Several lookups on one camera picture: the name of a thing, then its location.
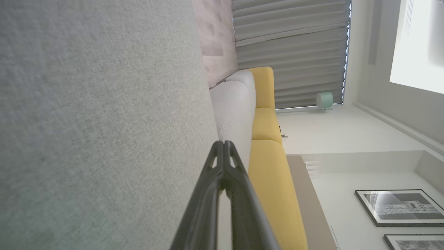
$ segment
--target small lamp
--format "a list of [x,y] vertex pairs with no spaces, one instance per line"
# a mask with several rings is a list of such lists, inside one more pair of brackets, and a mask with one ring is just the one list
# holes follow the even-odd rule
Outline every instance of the small lamp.
[[319,109],[327,109],[333,106],[333,94],[331,92],[318,93],[316,104]]

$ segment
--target gray upholstery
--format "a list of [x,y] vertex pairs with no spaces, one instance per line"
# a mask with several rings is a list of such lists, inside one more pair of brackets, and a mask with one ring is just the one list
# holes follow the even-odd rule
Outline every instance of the gray upholstery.
[[256,111],[256,85],[254,83],[253,73],[247,69],[237,71],[233,75],[227,77],[226,81],[239,81],[248,88],[248,94],[250,95],[251,106],[251,122],[254,120],[254,113]]
[[0,77],[0,249],[168,249],[218,139],[191,1],[2,1]]

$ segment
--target white sofa cushion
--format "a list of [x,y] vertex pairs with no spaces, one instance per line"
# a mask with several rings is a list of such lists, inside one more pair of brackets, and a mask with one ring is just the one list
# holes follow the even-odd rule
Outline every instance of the white sofa cushion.
[[248,88],[251,106],[251,119],[254,120],[254,112],[256,110],[256,85],[254,84],[253,73],[247,69],[237,71],[232,76],[228,77],[226,81],[239,81]]
[[[219,140],[232,141],[248,172],[253,120],[247,86],[238,81],[222,82],[210,90]],[[231,249],[231,205],[225,191],[219,199],[218,249]]]
[[222,82],[210,90],[219,140],[232,141],[246,170],[250,160],[251,102],[249,90],[238,81]]

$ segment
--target gray curtain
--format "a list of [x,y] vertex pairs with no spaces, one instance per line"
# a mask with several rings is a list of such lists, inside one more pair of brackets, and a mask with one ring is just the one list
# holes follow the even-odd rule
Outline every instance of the gray curtain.
[[277,109],[342,103],[350,0],[233,0],[239,69],[274,70]]

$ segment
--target sofa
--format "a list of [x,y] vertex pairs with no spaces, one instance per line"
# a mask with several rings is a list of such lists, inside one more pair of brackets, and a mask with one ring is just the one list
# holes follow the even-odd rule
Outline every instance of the sofa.
[[[218,137],[234,143],[283,250],[306,250],[307,240],[274,111],[270,67],[245,69],[210,90]],[[222,196],[219,249],[230,246],[229,200]]]

